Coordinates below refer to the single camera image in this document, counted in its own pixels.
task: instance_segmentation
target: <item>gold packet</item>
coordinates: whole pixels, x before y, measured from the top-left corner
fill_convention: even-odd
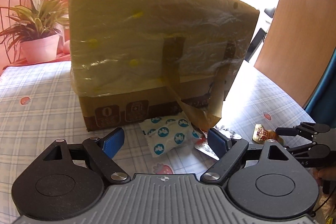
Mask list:
[[[266,140],[273,139],[284,145],[283,138],[279,137],[273,130],[266,130],[261,124],[255,125],[252,139],[259,144],[264,144]]]

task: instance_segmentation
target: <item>cardboard box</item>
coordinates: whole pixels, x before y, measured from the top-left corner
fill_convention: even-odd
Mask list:
[[[69,0],[73,88],[87,129],[183,110],[207,131],[258,15],[239,0]]]

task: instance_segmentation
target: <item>black cable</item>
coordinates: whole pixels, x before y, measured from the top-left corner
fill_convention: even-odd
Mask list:
[[[314,211],[311,212],[310,216],[311,217],[315,217],[316,216],[316,212],[321,209],[323,207],[323,205],[325,205],[327,203],[327,201],[331,198],[331,196],[333,195],[334,191],[336,190],[336,186],[334,187],[334,189],[331,191],[330,195],[327,197],[327,199]]]

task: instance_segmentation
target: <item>gray ribbed plate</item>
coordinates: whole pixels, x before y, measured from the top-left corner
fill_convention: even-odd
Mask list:
[[[15,224],[52,224],[22,216]],[[112,185],[96,206],[58,224],[265,224],[236,209],[220,187],[205,185],[193,174],[142,175]],[[283,221],[314,224],[310,218]]]

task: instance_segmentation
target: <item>brown tape strip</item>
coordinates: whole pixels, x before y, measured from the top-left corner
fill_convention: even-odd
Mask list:
[[[162,52],[162,77],[168,91],[174,96],[189,120],[195,126],[207,132],[221,119],[225,78],[228,74],[230,64],[225,64],[223,67],[220,67],[214,77],[207,111],[187,105],[181,101],[179,96],[179,60],[183,55],[184,41],[185,37],[171,37],[164,40]],[[232,43],[229,44],[223,59],[234,58],[235,52],[235,45]]]

